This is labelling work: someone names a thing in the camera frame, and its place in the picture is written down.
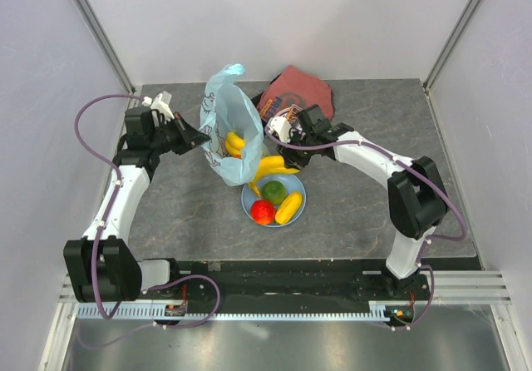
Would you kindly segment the yellow banana bunch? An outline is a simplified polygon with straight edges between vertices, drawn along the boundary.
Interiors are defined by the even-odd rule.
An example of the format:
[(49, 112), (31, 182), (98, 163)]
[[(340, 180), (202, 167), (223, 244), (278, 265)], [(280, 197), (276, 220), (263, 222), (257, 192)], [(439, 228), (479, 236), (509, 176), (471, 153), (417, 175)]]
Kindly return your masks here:
[(230, 131), (225, 139), (225, 149), (232, 157), (241, 158), (242, 150), (245, 147), (245, 141), (235, 131)]
[(285, 160), (281, 155), (265, 156), (259, 162), (259, 168), (252, 181), (248, 183), (249, 188), (258, 197), (261, 198), (260, 189), (258, 186), (259, 181), (271, 174), (296, 174), (299, 173), (299, 169), (294, 167), (286, 167)]

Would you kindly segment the green mango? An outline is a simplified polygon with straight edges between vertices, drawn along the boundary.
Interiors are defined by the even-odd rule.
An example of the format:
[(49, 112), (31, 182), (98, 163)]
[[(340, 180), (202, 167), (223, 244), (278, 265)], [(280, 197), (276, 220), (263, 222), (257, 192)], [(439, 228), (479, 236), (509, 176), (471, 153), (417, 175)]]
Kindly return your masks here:
[(287, 191), (281, 182), (268, 181), (261, 189), (261, 197), (272, 205), (280, 205), (287, 197)]

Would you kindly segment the light blue plastic bag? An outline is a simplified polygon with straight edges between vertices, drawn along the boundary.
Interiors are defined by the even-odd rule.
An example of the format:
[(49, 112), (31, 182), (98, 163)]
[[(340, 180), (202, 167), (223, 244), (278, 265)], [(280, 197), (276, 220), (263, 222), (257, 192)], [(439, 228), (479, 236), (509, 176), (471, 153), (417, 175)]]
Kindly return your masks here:
[(254, 179), (264, 154), (264, 128), (251, 99), (236, 85), (245, 74), (241, 64), (227, 65), (206, 83), (200, 105), (202, 145), (211, 169), (228, 186)]

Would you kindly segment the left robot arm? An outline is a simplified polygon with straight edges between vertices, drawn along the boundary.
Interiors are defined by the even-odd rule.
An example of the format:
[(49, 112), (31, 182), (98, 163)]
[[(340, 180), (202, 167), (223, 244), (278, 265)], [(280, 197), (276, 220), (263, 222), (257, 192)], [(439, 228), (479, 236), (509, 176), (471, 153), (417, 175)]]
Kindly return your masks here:
[(79, 240), (67, 241), (63, 256), (76, 299), (82, 303), (133, 301), (154, 287), (165, 299), (182, 290), (170, 259), (138, 261), (127, 241), (137, 207), (160, 156), (183, 155), (209, 141), (178, 113), (139, 106), (125, 113), (126, 133), (111, 164), (113, 173), (95, 219)]

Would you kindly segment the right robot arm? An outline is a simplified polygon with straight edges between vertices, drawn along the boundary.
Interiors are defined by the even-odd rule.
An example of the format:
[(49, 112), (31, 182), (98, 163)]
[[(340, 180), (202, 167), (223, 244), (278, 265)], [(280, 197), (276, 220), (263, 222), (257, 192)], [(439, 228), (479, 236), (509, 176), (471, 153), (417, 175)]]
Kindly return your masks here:
[(357, 169), (387, 190), (395, 236), (380, 286), (386, 297), (400, 299), (411, 288), (409, 277), (419, 269), (423, 240), (449, 210), (436, 163), (427, 156), (412, 159), (394, 154), (345, 123), (334, 126), (318, 105), (296, 117), (295, 126), (275, 116), (265, 128), (280, 141), (278, 152), (287, 166), (301, 170), (319, 154)]

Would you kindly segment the yellow mango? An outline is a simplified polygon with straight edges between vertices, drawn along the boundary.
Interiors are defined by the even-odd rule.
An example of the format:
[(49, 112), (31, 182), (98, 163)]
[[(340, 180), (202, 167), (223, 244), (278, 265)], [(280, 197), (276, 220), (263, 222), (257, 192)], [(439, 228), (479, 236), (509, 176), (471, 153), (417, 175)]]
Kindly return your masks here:
[(281, 203), (275, 213), (274, 220), (279, 225), (286, 225), (292, 220), (303, 203), (303, 195), (300, 192), (292, 192)]

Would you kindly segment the red apple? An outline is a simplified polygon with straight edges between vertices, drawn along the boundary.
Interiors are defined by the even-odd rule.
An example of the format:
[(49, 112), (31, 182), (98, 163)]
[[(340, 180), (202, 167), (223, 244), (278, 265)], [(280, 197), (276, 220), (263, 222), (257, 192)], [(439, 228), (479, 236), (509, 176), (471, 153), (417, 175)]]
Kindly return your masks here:
[(251, 218), (259, 225), (270, 225), (274, 221), (276, 209), (267, 200), (256, 200), (250, 207)]

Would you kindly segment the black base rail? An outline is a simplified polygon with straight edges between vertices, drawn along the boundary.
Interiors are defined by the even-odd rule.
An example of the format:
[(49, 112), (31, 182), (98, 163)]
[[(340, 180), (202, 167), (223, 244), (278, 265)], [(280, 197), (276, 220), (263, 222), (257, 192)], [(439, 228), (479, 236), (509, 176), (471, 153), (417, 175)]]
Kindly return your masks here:
[(222, 302), (293, 296), (362, 304), (429, 299), (431, 278), (420, 271), (403, 282), (385, 271), (383, 260), (221, 260), (170, 262), (170, 281), (189, 275), (211, 278)]

